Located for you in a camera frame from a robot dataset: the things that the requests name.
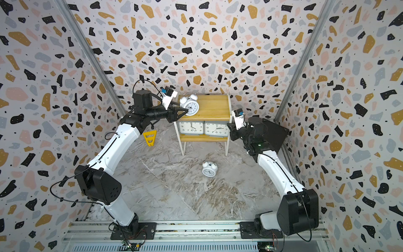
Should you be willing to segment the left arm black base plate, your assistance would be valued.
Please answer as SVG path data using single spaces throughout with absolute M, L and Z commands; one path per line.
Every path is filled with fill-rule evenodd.
M 140 222 L 131 226 L 114 225 L 111 240 L 153 240 L 157 228 L 155 222 Z

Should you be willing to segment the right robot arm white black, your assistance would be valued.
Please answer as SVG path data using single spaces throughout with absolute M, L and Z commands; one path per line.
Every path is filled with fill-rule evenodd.
M 306 189 L 295 179 L 278 157 L 289 130 L 265 118 L 245 119 L 241 110 L 234 112 L 234 121 L 227 126 L 231 140 L 242 140 L 247 153 L 268 174 L 281 197 L 276 211 L 256 215 L 257 235 L 266 237 L 274 231 L 293 235 L 317 228 L 317 193 L 313 189 Z

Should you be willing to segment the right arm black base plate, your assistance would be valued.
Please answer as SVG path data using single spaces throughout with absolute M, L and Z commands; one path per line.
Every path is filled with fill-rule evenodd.
M 242 239 L 282 239 L 284 235 L 281 231 L 273 229 L 267 230 L 260 222 L 240 222 L 240 235 Z

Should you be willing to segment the wooden two-tier shelf white frame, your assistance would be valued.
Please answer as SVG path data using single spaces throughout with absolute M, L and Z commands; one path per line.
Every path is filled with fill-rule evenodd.
M 179 95 L 176 101 L 188 109 L 187 115 L 174 123 L 181 154 L 185 154 L 189 142 L 223 142 L 225 155 L 228 155 L 230 137 L 227 123 L 233 119 L 230 95 L 188 92 Z

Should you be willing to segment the white twin-bell alarm clock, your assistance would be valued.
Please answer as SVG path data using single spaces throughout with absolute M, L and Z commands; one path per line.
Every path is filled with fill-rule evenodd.
M 218 170 L 218 166 L 216 163 L 211 162 L 211 161 L 205 161 L 202 164 L 202 173 L 206 176 L 206 177 L 214 177 L 216 176 L 217 170 Z
M 198 113 L 200 106 L 197 100 L 198 97 L 196 94 L 191 94 L 188 97 L 182 96 L 179 99 L 180 106 L 187 109 L 187 116 L 194 116 Z

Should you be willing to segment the grey rectangular alarm clock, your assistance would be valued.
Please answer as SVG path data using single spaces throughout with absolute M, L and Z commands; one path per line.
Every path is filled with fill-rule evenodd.
M 210 137 L 224 138 L 229 135 L 229 128 L 223 121 L 205 121 L 204 134 Z
M 180 121 L 178 129 L 180 134 L 202 135 L 204 134 L 204 123 L 202 121 Z

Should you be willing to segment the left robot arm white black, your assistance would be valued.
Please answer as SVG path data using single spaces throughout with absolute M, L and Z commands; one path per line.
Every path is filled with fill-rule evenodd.
M 75 169 L 75 179 L 82 193 L 99 203 L 120 227 L 133 226 L 135 213 L 124 201 L 121 183 L 114 178 L 120 160 L 153 121 L 161 119 L 175 122 L 187 113 L 174 101 L 177 91 L 165 87 L 161 94 L 138 90 L 133 94 L 134 104 L 120 120 L 119 126 L 102 151 L 87 165 Z

